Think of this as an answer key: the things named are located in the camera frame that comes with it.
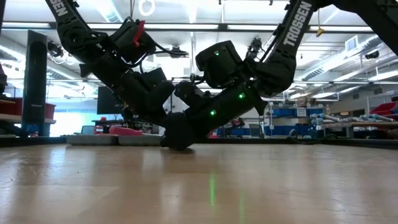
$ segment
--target ceiling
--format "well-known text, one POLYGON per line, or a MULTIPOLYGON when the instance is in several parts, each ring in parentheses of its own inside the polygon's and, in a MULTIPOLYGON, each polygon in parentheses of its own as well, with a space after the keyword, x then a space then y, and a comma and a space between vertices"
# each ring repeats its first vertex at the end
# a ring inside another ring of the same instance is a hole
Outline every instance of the ceiling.
MULTIPOLYGON (((107 13, 111 12, 116 15, 116 17, 112 18, 116 18, 116 21, 112 20, 113 22, 122 22, 125 17, 131 15, 131 11, 134 8, 132 17, 145 20, 147 23, 266 24, 276 26, 282 22, 285 16, 284 7, 288 3, 288 1, 275 0, 273 5, 270 6, 269 1, 261 0, 226 0, 222 1, 221 5, 218 4, 218 0, 155 0, 154 2, 155 8, 153 13, 148 16, 145 13, 151 10, 150 0, 101 0, 101 4, 98 0, 81 0, 78 1, 80 5, 78 11, 87 23, 109 22, 107 13)), ((4 22, 55 22, 55 19, 44 0, 7 0, 4 22)), ((310 24, 312 26, 317 26, 318 24, 340 27, 366 26, 356 14, 341 11, 335 6, 328 6, 314 13, 310 24)), ((37 29, 36 31, 47 35, 49 40, 60 43, 56 30, 37 29)), ((113 30, 107 31, 109 35, 113 32, 113 30)), ((195 49, 193 54, 197 54, 217 42, 231 40, 241 57, 245 56, 247 47, 254 37, 261 38, 263 44, 272 37, 272 32, 261 31, 190 32, 189 30, 157 30, 147 31, 147 33, 160 45, 164 47, 179 45, 182 50, 189 52, 191 55, 192 46, 195 49)), ((3 29, 1 35, 12 40, 17 45, 26 47, 26 29, 3 29)), ((347 31, 325 33, 320 37, 317 37, 314 33, 305 34, 297 54, 296 80, 301 79, 303 74, 306 74, 310 68, 325 62, 327 58, 343 51, 345 49, 345 42, 356 35, 359 42, 374 36, 374 34, 370 34, 369 32, 361 34, 347 31)), ((389 58, 391 56, 391 51, 386 47, 379 46, 379 49, 382 52, 381 57, 389 58)), ((361 65, 360 56, 363 55, 355 55, 342 65, 333 67, 317 75, 317 77, 309 79, 309 81, 333 81, 342 75, 360 69, 361 66, 363 68, 363 66, 371 64, 371 62, 362 62, 361 65)), ((65 68, 66 71, 70 71, 73 77, 80 73, 78 62, 74 64, 62 63, 60 66, 65 68)), ((153 63, 146 63, 144 66, 144 69, 160 66, 164 69, 166 76, 171 78, 189 75, 191 63, 189 58, 171 59, 162 57, 155 58, 153 63)), ((311 90, 313 87, 311 84, 306 84, 304 90, 311 90)), ((319 84, 317 88, 318 91, 324 91, 319 84)), ((294 94, 297 91, 299 90, 293 89, 290 93, 294 94)))

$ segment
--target black robotic arm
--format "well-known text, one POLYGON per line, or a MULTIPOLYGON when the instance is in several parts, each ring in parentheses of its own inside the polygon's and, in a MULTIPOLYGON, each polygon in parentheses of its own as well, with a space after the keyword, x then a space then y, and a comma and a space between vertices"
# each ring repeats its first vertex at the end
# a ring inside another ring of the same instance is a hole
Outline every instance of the black robotic arm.
POLYGON ((92 31, 76 10, 73 0, 46 0, 58 24, 63 47, 83 64, 83 77, 96 75, 146 120, 166 128, 162 145, 184 149, 197 138, 255 108, 263 115, 262 96, 274 96, 293 82, 296 54, 314 11, 330 4, 357 13, 397 54, 398 3, 395 0, 290 0, 286 16, 274 32, 275 39, 259 62, 242 60, 231 41, 220 42, 196 56, 204 71, 202 81, 222 89, 216 96, 202 92, 194 81, 175 87, 160 68, 149 73, 133 72, 156 44, 143 31, 143 23, 127 18, 113 35, 92 31), (175 90, 189 109, 165 114, 164 101, 175 90))

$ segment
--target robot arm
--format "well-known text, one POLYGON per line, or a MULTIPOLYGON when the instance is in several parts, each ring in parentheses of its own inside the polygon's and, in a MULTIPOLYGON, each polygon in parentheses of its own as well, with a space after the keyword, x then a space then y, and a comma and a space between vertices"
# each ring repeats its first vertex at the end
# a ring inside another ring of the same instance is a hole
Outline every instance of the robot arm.
POLYGON ((142 22, 127 18, 119 30, 108 36, 87 26, 74 0, 46 2, 56 18, 63 47, 83 62, 81 75, 93 73, 133 113, 166 128, 163 146, 181 149, 252 108, 263 115, 267 103, 261 97, 274 96, 292 84, 298 47, 313 12, 321 7, 334 4, 357 13, 398 54, 395 0, 290 0, 275 39, 259 62, 250 57, 242 60, 231 41, 212 45, 196 56, 198 69, 204 71, 200 82, 222 89, 211 96, 195 82, 181 82, 174 87, 160 68, 144 74, 131 70, 147 55, 156 54, 156 47, 161 48, 143 31, 142 22), (174 90, 189 109, 166 115, 162 105, 174 90))

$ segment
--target wooden floor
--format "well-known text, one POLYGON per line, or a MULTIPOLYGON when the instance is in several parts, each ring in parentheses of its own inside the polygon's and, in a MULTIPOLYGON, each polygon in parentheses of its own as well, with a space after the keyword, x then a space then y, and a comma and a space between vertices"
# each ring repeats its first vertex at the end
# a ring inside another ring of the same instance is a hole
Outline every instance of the wooden floor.
POLYGON ((398 223, 398 151, 0 148, 0 223, 398 223))

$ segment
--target air vent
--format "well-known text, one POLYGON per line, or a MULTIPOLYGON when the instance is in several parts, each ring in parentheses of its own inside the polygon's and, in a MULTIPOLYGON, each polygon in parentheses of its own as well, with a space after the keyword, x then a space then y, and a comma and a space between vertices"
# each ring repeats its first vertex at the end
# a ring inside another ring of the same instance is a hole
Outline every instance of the air vent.
POLYGON ((358 47, 358 36, 351 38, 350 40, 346 41, 346 51, 349 52, 350 50, 354 50, 358 47))
POLYGON ((380 93, 383 93, 383 89, 382 89, 381 87, 379 87, 379 88, 373 90, 373 93, 374 93, 375 95, 378 95, 378 94, 380 94, 380 93))

